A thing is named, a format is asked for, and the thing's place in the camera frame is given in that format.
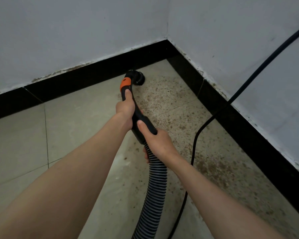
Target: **orange band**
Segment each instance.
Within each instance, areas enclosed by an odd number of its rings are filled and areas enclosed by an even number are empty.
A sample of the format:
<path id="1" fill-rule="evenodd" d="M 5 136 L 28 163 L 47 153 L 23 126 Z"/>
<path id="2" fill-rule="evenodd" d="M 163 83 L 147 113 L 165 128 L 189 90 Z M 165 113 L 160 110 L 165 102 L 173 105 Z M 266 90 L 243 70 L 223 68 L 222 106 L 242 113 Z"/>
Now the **orange band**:
<path id="1" fill-rule="evenodd" d="M 120 85 L 120 91 L 122 90 L 122 87 L 124 86 L 127 86 L 127 85 L 131 85 L 131 79 L 128 78 L 128 77 L 125 77 L 122 82 L 121 82 L 121 85 Z"/>

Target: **forearm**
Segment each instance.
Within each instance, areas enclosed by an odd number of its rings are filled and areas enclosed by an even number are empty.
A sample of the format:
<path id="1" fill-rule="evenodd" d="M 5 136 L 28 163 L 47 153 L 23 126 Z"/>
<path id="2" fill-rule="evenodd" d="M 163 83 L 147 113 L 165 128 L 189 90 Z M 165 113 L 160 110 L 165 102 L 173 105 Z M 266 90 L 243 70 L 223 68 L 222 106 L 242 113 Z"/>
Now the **forearm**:
<path id="1" fill-rule="evenodd" d="M 77 238 L 128 131 L 120 114 L 38 177 L 0 218 L 0 238 Z"/>
<path id="2" fill-rule="evenodd" d="M 215 239 L 283 238 L 184 159 L 177 159 L 172 170 L 179 177 Z"/>

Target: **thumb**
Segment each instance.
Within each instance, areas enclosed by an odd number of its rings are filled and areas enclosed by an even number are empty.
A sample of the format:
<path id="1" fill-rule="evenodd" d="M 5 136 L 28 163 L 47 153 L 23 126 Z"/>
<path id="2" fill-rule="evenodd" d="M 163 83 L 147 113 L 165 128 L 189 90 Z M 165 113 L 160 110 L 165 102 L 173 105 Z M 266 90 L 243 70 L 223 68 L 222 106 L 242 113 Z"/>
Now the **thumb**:
<path id="1" fill-rule="evenodd" d="M 153 134 L 149 131 L 149 129 L 147 128 L 147 125 L 141 121 L 138 120 L 137 121 L 137 126 L 139 128 L 139 130 L 141 131 L 141 133 L 143 134 L 143 136 L 145 137 L 145 139 L 147 140 L 148 138 L 150 138 L 150 136 L 152 136 Z"/>
<path id="2" fill-rule="evenodd" d="M 125 99 L 126 100 L 132 100 L 133 99 L 132 92 L 129 89 L 125 90 Z"/>

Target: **black hose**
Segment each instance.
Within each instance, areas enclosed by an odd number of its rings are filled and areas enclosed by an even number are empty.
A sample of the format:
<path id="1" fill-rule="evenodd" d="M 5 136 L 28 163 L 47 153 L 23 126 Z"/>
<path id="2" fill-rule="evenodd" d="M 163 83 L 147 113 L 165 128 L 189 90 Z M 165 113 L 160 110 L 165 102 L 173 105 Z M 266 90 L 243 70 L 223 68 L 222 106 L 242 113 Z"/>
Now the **black hose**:
<path id="1" fill-rule="evenodd" d="M 138 219 L 132 239 L 154 238 L 163 211 L 167 168 L 144 143 L 149 158 L 149 184 L 141 215 Z"/>
<path id="2" fill-rule="evenodd" d="M 196 143 L 199 134 L 201 131 L 207 127 L 208 124 L 210 124 L 216 116 L 222 112 L 224 109 L 226 109 L 236 98 L 250 85 L 250 83 L 262 72 L 282 51 L 285 50 L 290 44 L 292 44 L 297 38 L 299 38 L 299 30 L 295 32 L 289 39 L 287 39 L 282 45 L 280 45 L 260 66 L 256 71 L 246 80 L 246 82 L 236 91 L 236 93 L 226 102 L 226 104 L 221 107 L 214 115 L 211 116 L 198 130 L 198 132 L 195 135 L 194 143 L 193 143 L 193 152 L 192 152 L 192 160 L 191 160 L 191 165 L 194 165 L 194 160 L 195 160 L 195 149 L 196 149 Z M 173 229 L 171 230 L 171 233 L 168 236 L 168 239 L 171 239 L 174 235 L 174 232 L 177 228 L 177 225 L 179 223 L 180 217 L 182 216 L 186 200 L 187 200 L 187 192 L 185 193 L 184 201 L 182 204 L 182 207 L 180 209 L 179 215 L 176 219 L 176 222 L 174 224 Z"/>

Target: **tiled floor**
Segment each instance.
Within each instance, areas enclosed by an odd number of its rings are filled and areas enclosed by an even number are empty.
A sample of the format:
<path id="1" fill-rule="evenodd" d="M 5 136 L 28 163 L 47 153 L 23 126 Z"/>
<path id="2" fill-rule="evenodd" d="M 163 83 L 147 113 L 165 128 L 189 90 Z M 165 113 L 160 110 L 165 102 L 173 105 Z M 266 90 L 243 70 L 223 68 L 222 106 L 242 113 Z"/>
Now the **tiled floor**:
<path id="1" fill-rule="evenodd" d="M 140 71 L 146 81 L 133 87 L 139 106 L 155 125 L 169 131 L 178 151 L 189 160 L 195 132 L 210 113 L 166 60 Z M 51 167 L 90 138 L 115 113 L 122 78 L 0 119 L 0 212 L 48 163 Z M 195 167 L 200 172 L 288 238 L 299 238 L 299 214 L 216 121 L 202 132 L 196 149 Z M 147 181 L 142 146 L 129 132 L 80 238 L 131 238 Z M 156 238 L 167 238 L 183 196 L 177 177 L 169 171 Z M 212 238 L 190 199 L 174 238 Z"/>

